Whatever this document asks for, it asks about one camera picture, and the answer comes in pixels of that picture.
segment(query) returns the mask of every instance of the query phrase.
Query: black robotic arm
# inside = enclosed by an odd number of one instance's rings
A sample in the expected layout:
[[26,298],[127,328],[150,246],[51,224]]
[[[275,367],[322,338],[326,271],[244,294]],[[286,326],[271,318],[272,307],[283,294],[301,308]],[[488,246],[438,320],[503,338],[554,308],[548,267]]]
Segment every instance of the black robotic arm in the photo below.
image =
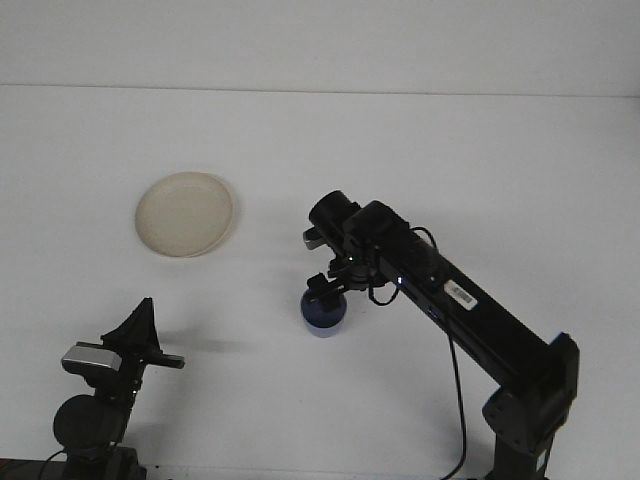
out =
[[54,418],[54,435],[67,454],[62,480],[144,480],[136,451],[118,445],[147,365],[183,368],[184,358],[160,349],[151,298],[101,339],[101,345],[77,342],[62,358],[67,372],[95,389],[67,400]]
[[369,290],[373,299],[373,288],[395,284],[500,385],[483,408],[496,434],[486,479],[544,479],[554,435],[576,397],[575,342],[561,333],[545,343],[378,201],[360,207],[335,191],[309,220],[307,247],[326,244],[336,257],[332,280],[310,278],[303,302],[330,313],[348,290]]

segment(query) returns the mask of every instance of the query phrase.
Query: white wall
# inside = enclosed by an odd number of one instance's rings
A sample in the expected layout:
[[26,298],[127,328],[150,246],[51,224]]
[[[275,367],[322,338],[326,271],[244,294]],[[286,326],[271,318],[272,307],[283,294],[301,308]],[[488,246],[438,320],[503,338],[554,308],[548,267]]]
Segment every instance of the white wall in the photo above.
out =
[[0,83],[640,95],[640,2],[4,1]]

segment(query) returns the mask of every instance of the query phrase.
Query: beige plate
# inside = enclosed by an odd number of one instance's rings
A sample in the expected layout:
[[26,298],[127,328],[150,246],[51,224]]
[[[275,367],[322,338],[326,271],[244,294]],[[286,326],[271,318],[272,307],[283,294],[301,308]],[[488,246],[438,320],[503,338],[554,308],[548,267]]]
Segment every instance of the beige plate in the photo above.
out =
[[136,231],[155,252],[195,257],[223,239],[233,213],[233,197],[222,180],[207,173],[176,173],[144,194],[136,209]]

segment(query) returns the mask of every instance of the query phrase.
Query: white table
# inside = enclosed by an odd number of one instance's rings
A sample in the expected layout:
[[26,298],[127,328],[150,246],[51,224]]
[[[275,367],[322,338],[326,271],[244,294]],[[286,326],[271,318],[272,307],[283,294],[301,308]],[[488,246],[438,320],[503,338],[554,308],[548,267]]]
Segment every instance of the white table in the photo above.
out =
[[[569,332],[579,393],[548,475],[630,476],[639,152],[637,99],[0,87],[0,452],[57,449],[57,408],[90,392],[59,358],[151,296],[163,349],[187,366],[147,370],[125,439],[143,463],[446,473],[460,433],[442,332],[406,298],[378,308],[356,293],[339,335],[301,321],[305,280],[331,259],[305,249],[306,215],[341,189],[428,226],[545,341]],[[183,170],[225,178],[240,211],[223,245],[178,260],[139,241],[133,212]],[[496,385],[460,360],[459,476],[479,476]]]

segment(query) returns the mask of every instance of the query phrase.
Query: sticker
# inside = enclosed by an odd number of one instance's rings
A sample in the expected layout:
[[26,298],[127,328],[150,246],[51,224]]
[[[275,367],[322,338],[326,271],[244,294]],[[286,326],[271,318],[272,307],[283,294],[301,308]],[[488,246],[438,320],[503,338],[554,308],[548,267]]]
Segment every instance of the sticker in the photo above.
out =
[[444,284],[444,291],[447,292],[447,294],[449,294],[449,296],[456,302],[462,305],[465,310],[471,310],[478,304],[478,300],[473,298],[469,292],[453,280],[449,280]]

